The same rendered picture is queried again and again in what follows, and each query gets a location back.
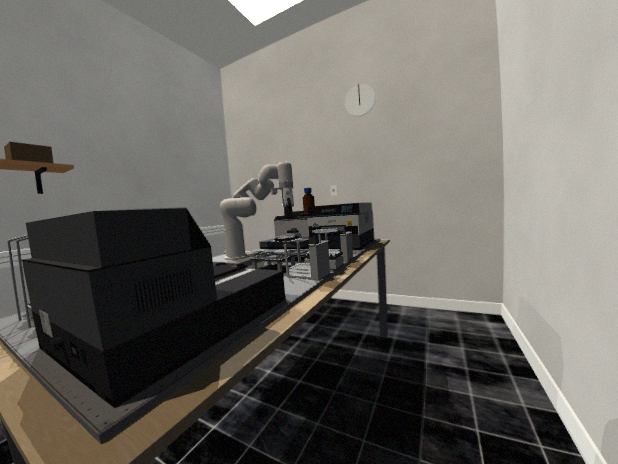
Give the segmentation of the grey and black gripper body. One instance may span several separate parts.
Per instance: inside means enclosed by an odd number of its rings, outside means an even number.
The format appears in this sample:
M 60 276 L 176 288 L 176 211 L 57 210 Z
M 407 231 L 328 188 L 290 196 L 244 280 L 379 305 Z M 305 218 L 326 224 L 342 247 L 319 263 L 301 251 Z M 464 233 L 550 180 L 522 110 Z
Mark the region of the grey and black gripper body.
M 288 205 L 287 198 L 290 198 L 291 206 L 292 207 L 294 206 L 292 189 L 293 189 L 293 187 L 284 187 L 284 188 L 280 189 L 280 190 L 282 190 L 282 201 L 283 201 L 283 207 L 284 208 Z

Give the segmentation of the brown glass bottle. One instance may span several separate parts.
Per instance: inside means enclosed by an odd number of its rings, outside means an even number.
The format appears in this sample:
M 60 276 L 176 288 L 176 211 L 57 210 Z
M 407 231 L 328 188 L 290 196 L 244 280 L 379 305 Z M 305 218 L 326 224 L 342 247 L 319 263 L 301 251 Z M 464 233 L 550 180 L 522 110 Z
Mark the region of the brown glass bottle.
M 314 196 L 303 197 L 303 210 L 304 213 L 308 213 L 309 207 L 315 206 Z

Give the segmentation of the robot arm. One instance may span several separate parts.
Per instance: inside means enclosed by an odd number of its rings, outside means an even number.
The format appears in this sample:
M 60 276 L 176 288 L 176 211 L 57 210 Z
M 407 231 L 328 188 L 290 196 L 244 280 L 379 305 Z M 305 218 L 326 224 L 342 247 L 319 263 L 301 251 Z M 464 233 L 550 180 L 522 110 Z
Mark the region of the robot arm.
M 278 178 L 279 188 L 274 188 L 274 183 L 270 179 Z M 258 200 L 264 200 L 270 192 L 271 195 L 276 195 L 277 190 L 284 187 L 293 187 L 291 163 L 279 163 L 278 168 L 277 165 L 266 165 L 259 173 L 259 181 L 256 178 L 251 179 L 234 194 L 233 199 L 226 199 L 221 202 L 220 209 L 224 221 L 227 247 L 227 250 L 223 253 L 226 254 L 226 260 L 242 259 L 249 256 L 248 253 L 245 253 L 243 225 L 237 218 L 256 214 L 256 203 L 248 196 L 246 191 L 250 190 Z

